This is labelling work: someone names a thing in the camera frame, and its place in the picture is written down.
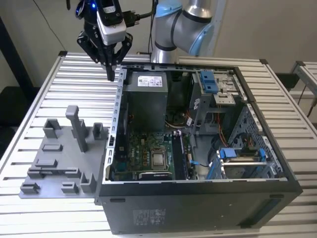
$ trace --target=black cable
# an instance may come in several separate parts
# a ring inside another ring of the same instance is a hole
[[[62,44],[62,42],[60,41],[60,39],[58,38],[58,36],[55,34],[55,32],[53,31],[53,29],[51,28],[49,22],[47,21],[46,17],[44,16],[43,12],[41,11],[39,5],[36,3],[35,0],[33,0],[33,2],[34,2],[34,4],[36,5],[36,7],[38,8],[38,10],[40,11],[40,13],[42,14],[44,20],[46,21],[46,23],[47,23],[47,25],[48,25],[48,27],[49,27],[49,29],[52,31],[52,33],[55,35],[55,37],[56,37],[57,40],[59,41],[60,45],[61,45],[61,46],[63,47],[63,49],[66,51],[64,45]]]
[[[298,100],[297,105],[299,105],[299,103],[300,103],[300,101],[301,101],[301,99],[302,99],[302,96],[303,96],[303,94],[304,94],[305,89],[306,89],[306,85],[305,85],[305,87],[304,87],[304,89],[303,89],[303,91],[302,91],[301,96],[299,97],[299,100]]]
[[[148,41],[148,54],[150,53],[150,44],[151,44],[151,49],[153,51],[152,29],[153,29],[154,15],[156,13],[156,7],[157,7],[158,3],[159,3],[158,0],[152,0],[152,12],[153,12],[153,14],[151,15],[151,23],[150,23],[150,35],[149,35],[149,41]]]
[[[145,14],[141,14],[140,15],[140,19],[144,19],[144,18],[147,18],[149,16],[152,16],[153,15],[153,12],[148,12],[148,13],[145,13]]]
[[[206,168],[208,168],[209,167],[209,165],[202,165],[202,164],[200,164],[201,166],[203,166],[203,167],[206,167]]]
[[[311,113],[312,113],[312,111],[313,111],[313,106],[311,106],[311,108],[309,109],[309,112],[308,112],[308,114],[307,114],[307,117],[309,118],[309,116],[311,115]]]

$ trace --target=gray plastic base plate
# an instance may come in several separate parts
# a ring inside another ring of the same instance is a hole
[[[95,140],[93,127],[86,127],[88,150],[84,153],[80,151],[71,126],[63,126],[54,131],[57,138],[45,136],[43,139],[19,196],[93,198],[99,169],[105,158],[107,139]]]

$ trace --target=white wall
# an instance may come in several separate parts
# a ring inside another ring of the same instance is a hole
[[[317,61],[316,0],[227,0],[215,57],[267,59],[275,72]]]

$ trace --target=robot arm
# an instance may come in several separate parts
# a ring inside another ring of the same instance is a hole
[[[132,46],[133,37],[126,32],[139,20],[152,16],[157,11],[156,39],[151,61],[158,63],[178,63],[176,48],[199,55],[210,42],[213,28],[211,25],[211,1],[190,0],[182,10],[179,0],[166,0],[152,11],[143,15],[132,11],[122,12],[118,0],[80,0],[75,15],[84,18],[84,30],[77,43],[96,63],[101,63],[107,71],[107,78],[114,81],[114,71]],[[122,47],[115,52],[117,43]]]
[[[179,0],[158,4],[155,48],[151,60],[178,63],[176,48],[198,56],[206,50],[213,35],[210,0],[190,0],[182,9]]]
[[[66,5],[70,9],[69,0],[66,0]],[[101,63],[107,71],[108,80],[114,81],[116,65],[122,62],[132,46],[133,37],[126,32],[127,27],[152,14],[122,12],[118,0],[80,0],[75,15],[79,19],[84,18],[85,23],[77,43],[93,61]],[[122,47],[115,52],[114,48],[120,42]]]

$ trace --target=cable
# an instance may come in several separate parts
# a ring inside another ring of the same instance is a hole
[[[51,30],[51,32],[55,35],[56,39],[59,41],[60,45],[63,47],[63,49],[66,51],[64,45],[62,44],[62,42],[60,41],[60,39],[58,38],[58,36],[55,34],[55,32],[53,31],[53,29],[51,28],[49,22],[47,21],[46,17],[44,16],[43,12],[41,11],[39,5],[36,3],[35,0],[33,0],[34,4],[36,5],[36,7],[38,8],[38,10],[40,11],[41,15],[43,16],[44,20],[46,21],[49,29]]]
[[[301,96],[299,97],[299,100],[298,100],[297,105],[299,105],[299,103],[300,103],[300,101],[301,101],[301,99],[302,99],[302,96],[303,96],[303,94],[304,94],[305,89],[306,89],[306,85],[305,85],[305,87],[304,87],[304,89],[303,89],[303,91],[302,91]]]
[[[309,118],[309,116],[311,115],[311,113],[312,113],[312,111],[313,111],[313,106],[311,106],[311,108],[309,109],[309,112],[308,112],[308,114],[307,114],[307,117]]]
[[[217,114],[218,116],[218,125],[219,125],[219,135],[220,135],[220,139],[222,141],[222,143],[224,144],[225,147],[228,147],[228,144],[227,144],[227,141],[223,135],[223,132],[222,132],[222,129],[221,129],[221,126],[220,126],[220,117],[219,117],[219,113]]]
[[[175,128],[175,129],[185,128],[185,126],[175,126],[175,125],[169,124],[167,121],[165,121],[165,123],[166,123],[167,125],[169,125],[170,127]]]
[[[209,167],[209,165],[203,165],[203,164],[199,163],[198,161],[194,161],[194,160],[190,160],[189,163],[191,163],[192,165],[200,165],[200,166],[203,166],[206,168]]]
[[[151,44],[151,49],[153,51],[152,29],[153,29],[154,15],[156,13],[157,5],[158,5],[158,0],[152,0],[152,12],[153,12],[153,14],[151,15],[150,35],[149,35],[149,41],[148,41],[148,53],[150,53],[150,44]]]

